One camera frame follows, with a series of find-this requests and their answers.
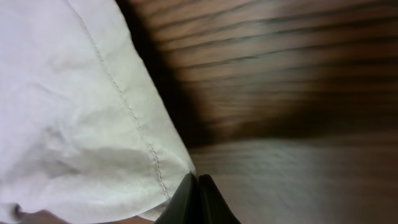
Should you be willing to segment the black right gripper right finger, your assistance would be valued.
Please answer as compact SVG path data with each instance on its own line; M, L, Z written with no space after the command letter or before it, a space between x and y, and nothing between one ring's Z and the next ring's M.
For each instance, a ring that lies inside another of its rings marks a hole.
M210 175L199 176L198 194L200 216L204 224L241 224L228 207Z

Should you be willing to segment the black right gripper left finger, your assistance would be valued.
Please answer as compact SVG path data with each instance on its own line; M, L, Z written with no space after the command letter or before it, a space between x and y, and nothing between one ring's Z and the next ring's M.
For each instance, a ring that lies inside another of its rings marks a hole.
M187 224L195 206L197 180L192 173L187 174L164 212L156 219L155 224Z

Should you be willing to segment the beige cargo shorts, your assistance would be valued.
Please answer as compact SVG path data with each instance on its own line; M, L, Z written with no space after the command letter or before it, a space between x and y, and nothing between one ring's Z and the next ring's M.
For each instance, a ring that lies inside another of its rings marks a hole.
M160 217L195 167L115 1L1 2L1 221Z

